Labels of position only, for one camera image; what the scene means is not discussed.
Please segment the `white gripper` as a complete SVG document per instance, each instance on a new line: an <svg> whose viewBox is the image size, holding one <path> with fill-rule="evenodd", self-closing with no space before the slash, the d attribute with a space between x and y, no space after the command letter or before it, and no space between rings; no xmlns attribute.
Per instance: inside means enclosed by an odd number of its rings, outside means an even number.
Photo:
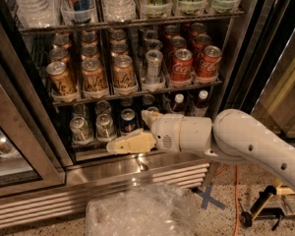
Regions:
<svg viewBox="0 0 295 236"><path fill-rule="evenodd" d="M151 128L151 132L143 129L135 130L125 136L109 142L106 149L112 154L146 153L156 145L165 152L180 151L181 114L164 114L142 110L142 119Z"/></svg>

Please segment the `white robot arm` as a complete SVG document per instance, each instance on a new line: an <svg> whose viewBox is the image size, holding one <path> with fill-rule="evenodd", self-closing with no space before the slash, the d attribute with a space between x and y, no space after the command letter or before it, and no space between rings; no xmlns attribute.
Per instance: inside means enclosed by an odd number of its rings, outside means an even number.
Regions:
<svg viewBox="0 0 295 236"><path fill-rule="evenodd" d="M226 164L255 162L295 192L295 147L251 115L226 109L214 119L144 110L148 129L131 132L107 144L112 154L192 152Z"/></svg>

